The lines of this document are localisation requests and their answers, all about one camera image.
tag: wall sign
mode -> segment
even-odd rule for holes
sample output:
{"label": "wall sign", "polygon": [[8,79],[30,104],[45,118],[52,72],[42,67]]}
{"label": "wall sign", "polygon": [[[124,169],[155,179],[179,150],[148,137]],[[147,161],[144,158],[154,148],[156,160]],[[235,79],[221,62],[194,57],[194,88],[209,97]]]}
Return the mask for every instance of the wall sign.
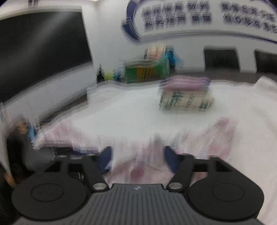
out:
{"label": "wall sign", "polygon": [[[249,0],[249,2],[252,1],[262,1],[271,12],[221,0],[218,0],[217,5],[215,5],[216,2],[209,0],[194,0],[165,2],[152,6],[149,0],[130,0],[126,9],[126,20],[122,22],[122,29],[134,42],[186,35],[232,35],[277,44],[277,35],[272,36],[277,33],[276,8],[269,0]],[[144,2],[147,2],[147,7],[142,8]],[[139,29],[134,24],[135,15]]]}

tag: black circular cover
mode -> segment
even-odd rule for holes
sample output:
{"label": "black circular cover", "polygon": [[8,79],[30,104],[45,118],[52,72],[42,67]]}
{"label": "black circular cover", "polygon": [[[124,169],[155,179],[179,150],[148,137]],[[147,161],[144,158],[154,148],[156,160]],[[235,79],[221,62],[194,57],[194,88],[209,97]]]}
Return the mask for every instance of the black circular cover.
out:
{"label": "black circular cover", "polygon": [[217,173],[194,183],[189,201],[206,217],[242,221],[259,213],[264,195],[258,185],[237,173]]}
{"label": "black circular cover", "polygon": [[86,188],[81,182],[55,172],[33,175],[12,193],[12,203],[20,214],[42,221],[73,214],[86,198]]}

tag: silver screw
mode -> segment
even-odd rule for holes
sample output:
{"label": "silver screw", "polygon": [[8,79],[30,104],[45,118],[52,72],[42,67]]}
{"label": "silver screw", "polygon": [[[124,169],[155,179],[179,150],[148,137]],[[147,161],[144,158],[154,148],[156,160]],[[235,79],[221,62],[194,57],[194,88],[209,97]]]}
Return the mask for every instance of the silver screw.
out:
{"label": "silver screw", "polygon": [[93,188],[95,190],[104,190],[106,187],[107,185],[104,183],[96,183],[95,185],[93,185]]}
{"label": "silver screw", "polygon": [[182,188],[182,185],[178,182],[173,182],[169,184],[169,187],[173,190],[178,190]]}

